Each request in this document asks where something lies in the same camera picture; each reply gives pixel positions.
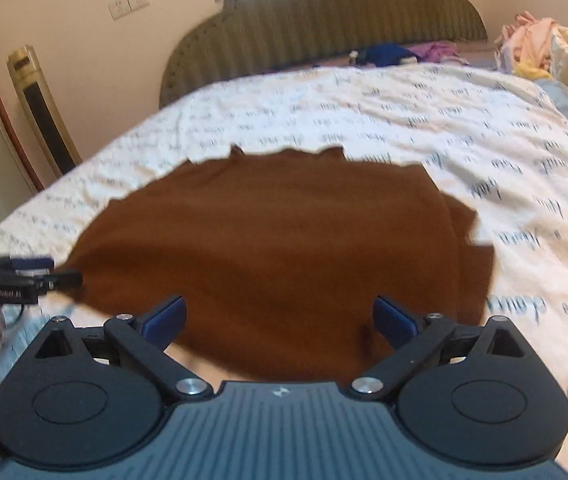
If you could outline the green upholstered headboard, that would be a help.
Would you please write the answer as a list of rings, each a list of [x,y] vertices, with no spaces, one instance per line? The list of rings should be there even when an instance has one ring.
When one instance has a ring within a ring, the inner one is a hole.
[[[385,42],[484,41],[468,0],[223,0],[170,54],[159,107],[238,77],[308,64]]]

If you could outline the purple cloth at headboard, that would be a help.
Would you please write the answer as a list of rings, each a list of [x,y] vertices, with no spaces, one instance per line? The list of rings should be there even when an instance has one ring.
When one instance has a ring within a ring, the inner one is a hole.
[[[421,63],[444,63],[468,65],[465,58],[459,55],[459,49],[452,41],[432,41],[421,44],[410,44],[406,47]]]

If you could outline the yellow cloth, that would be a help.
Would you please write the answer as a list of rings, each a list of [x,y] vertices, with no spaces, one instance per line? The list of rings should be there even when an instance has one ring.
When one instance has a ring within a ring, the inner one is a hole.
[[[514,64],[512,74],[532,81],[553,78],[547,70],[523,61]]]

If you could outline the white wall power sockets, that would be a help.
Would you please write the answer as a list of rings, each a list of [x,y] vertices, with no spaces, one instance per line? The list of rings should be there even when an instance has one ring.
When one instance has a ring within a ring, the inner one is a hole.
[[[113,21],[120,20],[132,12],[139,11],[150,5],[150,0],[112,0],[108,10]]]

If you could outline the blue cloth at headboard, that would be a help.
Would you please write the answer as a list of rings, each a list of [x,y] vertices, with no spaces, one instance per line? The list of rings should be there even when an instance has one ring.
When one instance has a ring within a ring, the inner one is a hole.
[[[374,47],[351,52],[351,62],[357,66],[388,67],[418,63],[421,60],[417,54],[398,44],[378,44]]]

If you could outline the brown knit sweater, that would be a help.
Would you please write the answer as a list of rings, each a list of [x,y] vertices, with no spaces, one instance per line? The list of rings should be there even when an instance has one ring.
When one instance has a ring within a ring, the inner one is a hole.
[[[391,352],[377,297],[482,320],[494,249],[476,218],[420,165],[233,150],[112,200],[65,264],[75,300],[106,314],[182,297],[180,344],[230,372],[345,383]]]

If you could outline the pink clothes pile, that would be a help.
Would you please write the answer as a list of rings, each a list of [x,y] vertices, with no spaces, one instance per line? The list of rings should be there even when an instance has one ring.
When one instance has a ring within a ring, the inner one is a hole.
[[[519,63],[549,70],[551,37],[557,27],[554,18],[535,18],[529,12],[517,14],[515,22],[503,25],[494,40],[498,70],[513,73]]]

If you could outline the gold tower air conditioner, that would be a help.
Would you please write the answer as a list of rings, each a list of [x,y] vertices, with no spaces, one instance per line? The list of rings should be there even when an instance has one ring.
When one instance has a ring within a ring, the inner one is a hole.
[[[7,58],[7,69],[31,129],[57,177],[82,163],[53,99],[33,46],[25,44]]]

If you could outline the white script-print bed sheet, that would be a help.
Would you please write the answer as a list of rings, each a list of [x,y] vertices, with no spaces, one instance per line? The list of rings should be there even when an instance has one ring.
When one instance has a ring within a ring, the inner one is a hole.
[[[316,68],[218,82],[103,148],[0,223],[0,255],[63,262],[115,198],[182,162],[341,146],[423,165],[493,244],[490,314],[512,318],[568,397],[568,118],[538,84],[479,68]],[[568,470],[568,436],[558,456]]]

